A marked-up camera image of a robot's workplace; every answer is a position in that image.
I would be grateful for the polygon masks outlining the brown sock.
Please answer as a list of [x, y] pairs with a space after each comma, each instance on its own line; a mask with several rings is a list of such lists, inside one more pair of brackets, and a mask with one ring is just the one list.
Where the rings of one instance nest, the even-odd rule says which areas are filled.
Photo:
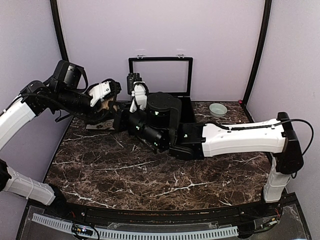
[[110, 109], [110, 104], [113, 102], [113, 98], [106, 99], [101, 102], [101, 106], [98, 109], [98, 112], [101, 112], [102, 110], [109, 110]]

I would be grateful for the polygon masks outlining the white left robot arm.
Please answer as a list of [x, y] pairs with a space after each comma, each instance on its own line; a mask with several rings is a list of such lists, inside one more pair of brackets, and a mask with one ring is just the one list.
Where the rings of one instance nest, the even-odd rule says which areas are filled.
[[98, 124], [111, 117], [121, 85], [89, 83], [85, 69], [58, 61], [46, 80], [26, 84], [0, 111], [0, 190], [48, 206], [60, 218], [71, 208], [59, 187], [44, 183], [69, 120]]

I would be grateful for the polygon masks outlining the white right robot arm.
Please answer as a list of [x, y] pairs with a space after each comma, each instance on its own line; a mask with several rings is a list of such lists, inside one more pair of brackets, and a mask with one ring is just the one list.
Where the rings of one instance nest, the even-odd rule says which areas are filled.
[[185, 122], [182, 101], [169, 93], [149, 92], [138, 73], [128, 74], [127, 90], [131, 104], [119, 108], [113, 128], [139, 138], [155, 152], [168, 152], [185, 161], [230, 153], [271, 153], [272, 166], [263, 187], [263, 200], [255, 205], [260, 217], [274, 210], [291, 175], [304, 165], [293, 120], [285, 112], [255, 123]]

